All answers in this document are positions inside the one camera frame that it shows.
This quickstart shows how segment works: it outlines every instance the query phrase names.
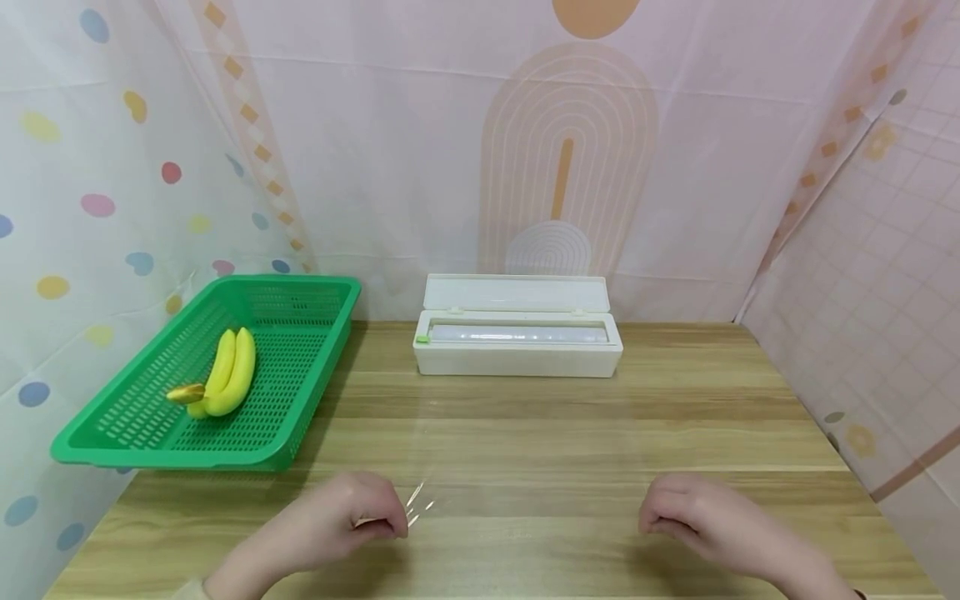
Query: box lid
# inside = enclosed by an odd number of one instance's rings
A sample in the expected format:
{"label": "box lid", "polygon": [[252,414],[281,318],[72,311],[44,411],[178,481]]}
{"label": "box lid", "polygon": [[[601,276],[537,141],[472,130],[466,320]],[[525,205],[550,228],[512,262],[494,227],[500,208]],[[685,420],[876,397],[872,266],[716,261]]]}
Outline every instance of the box lid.
{"label": "box lid", "polygon": [[602,277],[431,274],[423,308],[606,313],[610,299]]}

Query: white box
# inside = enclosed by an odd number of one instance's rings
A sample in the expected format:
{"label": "white box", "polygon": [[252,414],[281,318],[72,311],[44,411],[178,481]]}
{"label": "white box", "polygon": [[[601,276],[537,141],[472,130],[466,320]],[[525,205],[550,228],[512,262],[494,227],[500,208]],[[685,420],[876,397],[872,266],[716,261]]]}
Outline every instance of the white box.
{"label": "white box", "polygon": [[423,308],[424,375],[611,377],[623,354],[602,277],[430,275]]}

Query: pink dot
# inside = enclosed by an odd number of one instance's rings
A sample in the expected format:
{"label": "pink dot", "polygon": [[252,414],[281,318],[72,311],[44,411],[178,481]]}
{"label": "pink dot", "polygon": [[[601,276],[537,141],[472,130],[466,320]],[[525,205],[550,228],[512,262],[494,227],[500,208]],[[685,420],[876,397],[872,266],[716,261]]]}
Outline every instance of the pink dot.
{"label": "pink dot", "polygon": [[213,261],[213,270],[217,272],[217,277],[223,277],[233,274],[233,270],[236,267],[233,266],[228,260],[214,260]]}
{"label": "pink dot", "polygon": [[160,167],[160,176],[163,177],[163,180],[167,183],[180,181],[181,175],[183,175],[183,173],[180,171],[180,166],[176,162],[164,162],[163,166]]}
{"label": "pink dot", "polygon": [[116,210],[113,200],[103,194],[87,194],[80,198],[80,206],[91,217],[108,217]]}

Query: sleeve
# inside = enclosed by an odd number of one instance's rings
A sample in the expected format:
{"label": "sleeve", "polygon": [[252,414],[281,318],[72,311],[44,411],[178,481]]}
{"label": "sleeve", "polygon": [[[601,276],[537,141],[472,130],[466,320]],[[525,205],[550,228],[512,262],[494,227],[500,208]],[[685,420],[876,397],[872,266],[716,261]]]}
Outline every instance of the sleeve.
{"label": "sleeve", "polygon": [[180,588],[180,591],[175,593],[174,597],[170,600],[210,600],[210,598],[204,591],[203,582],[199,579],[194,579]]}

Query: hand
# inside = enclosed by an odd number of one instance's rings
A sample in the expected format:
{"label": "hand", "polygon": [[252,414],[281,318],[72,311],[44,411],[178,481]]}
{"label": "hand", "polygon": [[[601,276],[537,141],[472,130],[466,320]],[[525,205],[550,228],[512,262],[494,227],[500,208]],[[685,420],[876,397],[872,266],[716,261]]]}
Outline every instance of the hand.
{"label": "hand", "polygon": [[392,483],[342,473],[305,493],[240,543],[204,582],[211,600],[259,599],[280,579],[349,556],[371,540],[407,537]]}
{"label": "hand", "polygon": [[640,507],[639,529],[665,534],[705,560],[770,582],[791,598],[856,598],[820,549],[746,497],[698,475],[654,480]]}

